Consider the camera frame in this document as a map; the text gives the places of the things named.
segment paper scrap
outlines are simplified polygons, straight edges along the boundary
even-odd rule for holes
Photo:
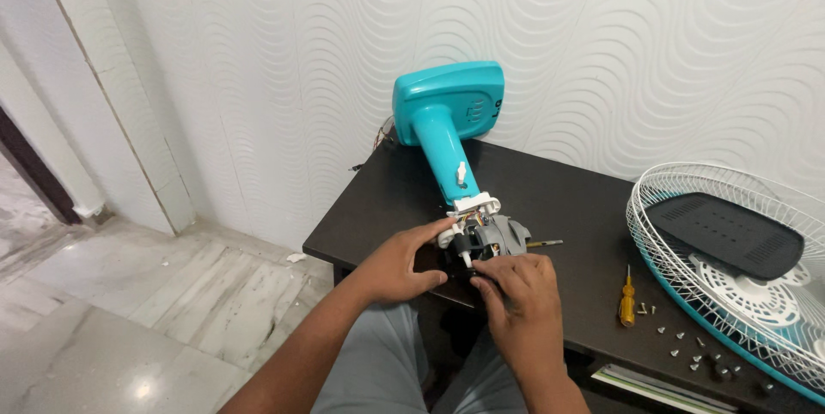
[[[291,263],[297,263],[298,261],[301,261],[306,257],[306,253],[293,253],[289,256],[286,256],[286,261],[290,261]]]

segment white wire grille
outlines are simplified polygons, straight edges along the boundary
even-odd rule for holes
[[[805,239],[799,264],[801,280],[783,283],[800,304],[800,318],[788,326],[766,326],[747,317],[720,297],[699,277],[689,259],[694,251],[668,243],[649,221],[645,209],[677,195],[702,192],[750,208],[797,230]],[[825,395],[825,203],[738,170],[701,163],[667,163],[645,172],[627,205],[628,226],[645,261],[686,303],[717,330],[773,368],[803,386]]]

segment yellow screwdriver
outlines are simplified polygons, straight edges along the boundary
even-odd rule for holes
[[[622,299],[619,305],[619,319],[621,324],[625,327],[632,327],[636,323],[636,317],[633,314],[633,285],[630,284],[630,265],[627,265],[627,279],[624,282],[624,287],[621,289]]]

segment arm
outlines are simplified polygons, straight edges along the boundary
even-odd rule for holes
[[[356,319],[371,303],[405,301],[446,282],[442,271],[413,272],[415,252],[447,230],[441,219],[393,235],[306,316],[284,344],[220,410],[309,412]]]
[[[531,414],[590,412],[564,367],[562,307],[556,273],[547,256],[524,254],[473,261],[476,271],[498,282],[505,306],[489,280],[470,282],[487,305],[490,333],[513,371]]]

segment table fan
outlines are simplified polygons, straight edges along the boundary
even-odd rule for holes
[[[656,229],[648,210],[708,194],[751,209],[804,238],[798,263],[775,280],[723,271],[702,252]],[[665,290],[731,350],[825,406],[825,203],[772,180],[700,163],[645,172],[627,206],[630,231]]]

